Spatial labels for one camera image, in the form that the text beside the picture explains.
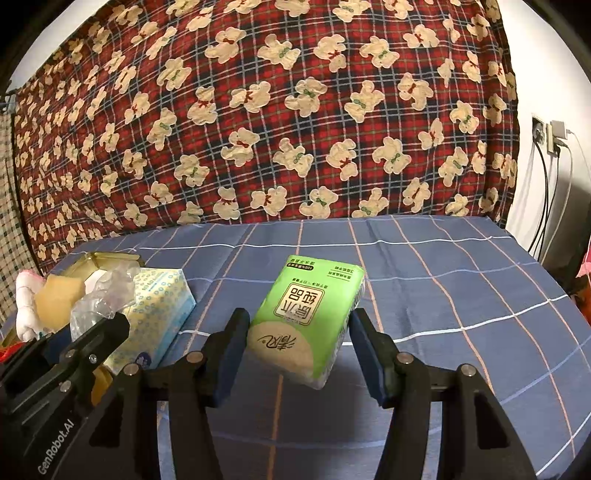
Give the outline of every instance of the wall socket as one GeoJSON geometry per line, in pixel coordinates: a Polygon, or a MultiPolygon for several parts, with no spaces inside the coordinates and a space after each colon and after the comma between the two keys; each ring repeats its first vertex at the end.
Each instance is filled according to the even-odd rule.
{"type": "Polygon", "coordinates": [[[541,147],[545,147],[544,145],[544,137],[545,137],[545,123],[542,119],[537,116],[536,114],[532,113],[531,115],[531,133],[534,137],[534,141],[541,147]]]}

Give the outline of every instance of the plastic bag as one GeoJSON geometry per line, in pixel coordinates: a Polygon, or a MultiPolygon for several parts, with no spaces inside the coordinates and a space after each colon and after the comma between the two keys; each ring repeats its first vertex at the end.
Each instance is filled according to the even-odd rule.
{"type": "Polygon", "coordinates": [[[94,289],[72,307],[70,333],[72,341],[80,337],[101,318],[113,318],[116,312],[135,303],[134,277],[139,273],[137,262],[121,262],[105,273],[94,289]]]}

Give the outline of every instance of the mattress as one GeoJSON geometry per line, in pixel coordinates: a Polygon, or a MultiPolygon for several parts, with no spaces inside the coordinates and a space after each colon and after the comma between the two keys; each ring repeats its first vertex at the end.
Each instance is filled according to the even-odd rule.
{"type": "MultiPolygon", "coordinates": [[[[513,422],[539,478],[562,473],[591,429],[591,327],[554,280],[488,218],[378,216],[251,225],[195,224],[101,239],[85,252],[139,253],[182,268],[197,307],[170,364],[223,329],[236,307],[254,315],[288,255],[349,262],[370,280],[361,300],[401,351],[456,369],[476,366],[513,422]]],[[[209,410],[226,480],[373,478],[391,418],[370,398],[350,338],[326,386],[280,380],[245,354],[226,403],[209,410]]],[[[436,477],[440,405],[431,412],[425,479],[436,477]]],[[[163,478],[173,479],[165,405],[163,478]]]]}

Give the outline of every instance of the checkered fabric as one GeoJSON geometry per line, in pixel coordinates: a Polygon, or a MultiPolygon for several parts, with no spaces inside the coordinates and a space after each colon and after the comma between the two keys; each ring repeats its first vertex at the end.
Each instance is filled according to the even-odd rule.
{"type": "Polygon", "coordinates": [[[15,280],[20,270],[37,270],[22,232],[12,158],[12,118],[0,115],[0,324],[15,310],[15,280]]]}
{"type": "MultiPolygon", "coordinates": [[[[378,216],[254,225],[189,225],[82,245],[182,268],[197,307],[164,363],[201,348],[234,308],[251,317],[291,254],[349,262],[370,280],[361,301],[378,329],[423,362],[468,362],[489,381],[540,479],[564,472],[591,430],[591,327],[506,231],[485,218],[378,216]]],[[[279,380],[246,353],[228,401],[208,411],[227,480],[373,478],[390,411],[370,398],[350,343],[321,391],[279,380]]],[[[434,479],[441,426],[433,408],[424,478],[434,479]]],[[[163,478],[173,479],[166,410],[163,478]]]]}
{"type": "Polygon", "coordinates": [[[515,77],[496,0],[110,2],[18,94],[28,234],[392,213],[504,225],[515,77]]]}

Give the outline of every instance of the tissue box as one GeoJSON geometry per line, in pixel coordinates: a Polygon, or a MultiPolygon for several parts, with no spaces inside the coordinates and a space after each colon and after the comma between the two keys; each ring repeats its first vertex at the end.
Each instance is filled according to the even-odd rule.
{"type": "Polygon", "coordinates": [[[249,349],[293,380],[321,389],[364,288],[357,265],[290,256],[252,319],[249,349]]]}
{"type": "Polygon", "coordinates": [[[123,311],[129,338],[105,361],[114,374],[130,362],[156,367],[196,305],[182,270],[142,268],[134,282],[135,305],[123,311]]]}

